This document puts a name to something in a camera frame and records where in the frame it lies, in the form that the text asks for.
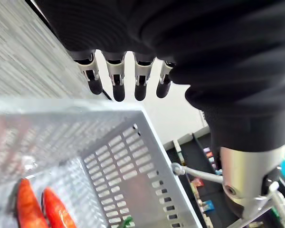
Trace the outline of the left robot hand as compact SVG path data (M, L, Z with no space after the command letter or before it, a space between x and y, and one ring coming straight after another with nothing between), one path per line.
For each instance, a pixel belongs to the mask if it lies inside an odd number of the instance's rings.
M220 152L224 190L247 218L285 153L285 0L39 0L76 60L99 49L172 62Z

